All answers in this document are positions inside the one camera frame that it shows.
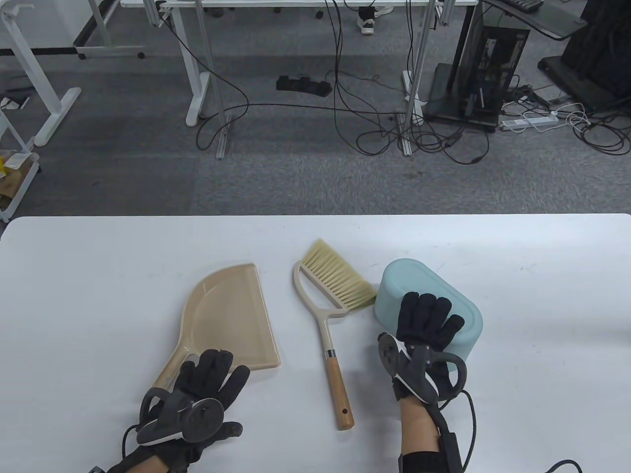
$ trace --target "dustpan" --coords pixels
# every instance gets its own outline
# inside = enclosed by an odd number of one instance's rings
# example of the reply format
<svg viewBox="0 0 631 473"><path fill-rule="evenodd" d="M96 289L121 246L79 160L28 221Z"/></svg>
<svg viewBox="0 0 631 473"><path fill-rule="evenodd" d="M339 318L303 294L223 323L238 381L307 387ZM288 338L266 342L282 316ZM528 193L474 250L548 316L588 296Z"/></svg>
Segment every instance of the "dustpan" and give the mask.
<svg viewBox="0 0 631 473"><path fill-rule="evenodd" d="M232 368L280 365L254 264L214 272L193 289L182 313L177 347L153 386L168 389L180 365L209 348L232 352Z"/></svg>

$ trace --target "person's foot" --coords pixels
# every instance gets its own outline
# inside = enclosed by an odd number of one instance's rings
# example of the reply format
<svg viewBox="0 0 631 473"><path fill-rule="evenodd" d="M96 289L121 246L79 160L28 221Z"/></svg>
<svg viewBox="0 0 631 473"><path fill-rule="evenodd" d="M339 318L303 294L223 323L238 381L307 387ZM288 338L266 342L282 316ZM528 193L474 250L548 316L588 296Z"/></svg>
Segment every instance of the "person's foot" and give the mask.
<svg viewBox="0 0 631 473"><path fill-rule="evenodd" d="M370 36L375 32L375 20L362 20L361 18L357 18L357 25L364 36Z"/></svg>
<svg viewBox="0 0 631 473"><path fill-rule="evenodd" d="M387 15L388 13L392 13L394 10L391 6L378 6L375 7L375 18L379 18L382 15Z"/></svg>

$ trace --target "black glove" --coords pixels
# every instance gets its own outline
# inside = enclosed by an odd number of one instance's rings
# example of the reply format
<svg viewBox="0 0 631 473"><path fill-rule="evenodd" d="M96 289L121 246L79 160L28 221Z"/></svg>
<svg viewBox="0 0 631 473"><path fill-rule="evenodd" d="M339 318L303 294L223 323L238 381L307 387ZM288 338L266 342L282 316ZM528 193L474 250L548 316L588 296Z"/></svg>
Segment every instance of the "black glove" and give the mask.
<svg viewBox="0 0 631 473"><path fill-rule="evenodd" d="M233 356L229 351L206 350L199 357L197 366L192 361L182 363L174 389L179 389L193 400L217 399L225 411L235 401L250 376L250 369L241 365L236 367L226 380L232 360ZM151 408L149 420L156 419L161 409L162 401ZM224 422L219 430L204 442L188 443L184 440L172 440L150 447L138 447L108 473L125 473L154 455L169 467L170 472L182 473L187 471L191 463L201 458L202 451L206 447L219 440L238 437L242 432L243 426L240 423Z"/></svg>
<svg viewBox="0 0 631 473"><path fill-rule="evenodd" d="M456 314L447 319L450 310L451 302L444 297L436 299L432 294L419 296L418 293L407 293L403 296L396 337L405 343L410 356L417 345L429 345L434 351L443 351L451 343L456 333L462 329L464 319ZM441 396L453 389L447 363L434 363L427 374L436 384ZM392 387L397 398L411 395L399 380L393 380Z"/></svg>

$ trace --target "sleeve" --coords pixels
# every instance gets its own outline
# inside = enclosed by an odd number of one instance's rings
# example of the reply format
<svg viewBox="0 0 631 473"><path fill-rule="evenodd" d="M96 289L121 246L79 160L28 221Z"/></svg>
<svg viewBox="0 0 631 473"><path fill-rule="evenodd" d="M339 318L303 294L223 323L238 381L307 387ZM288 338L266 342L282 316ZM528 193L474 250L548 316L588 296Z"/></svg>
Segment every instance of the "sleeve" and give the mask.
<svg viewBox="0 0 631 473"><path fill-rule="evenodd" d="M447 473L447 462L440 452L413 452L399 457L399 473Z"/></svg>

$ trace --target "keyboard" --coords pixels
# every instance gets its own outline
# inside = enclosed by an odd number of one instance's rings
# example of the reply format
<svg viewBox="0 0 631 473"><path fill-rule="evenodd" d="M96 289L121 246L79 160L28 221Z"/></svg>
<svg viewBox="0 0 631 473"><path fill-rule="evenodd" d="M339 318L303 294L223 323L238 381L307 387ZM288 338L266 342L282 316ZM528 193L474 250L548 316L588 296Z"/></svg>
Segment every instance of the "keyboard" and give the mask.
<svg viewBox="0 0 631 473"><path fill-rule="evenodd" d="M502 0L502 2L524 13L532 13L543 5L543 0Z"/></svg>

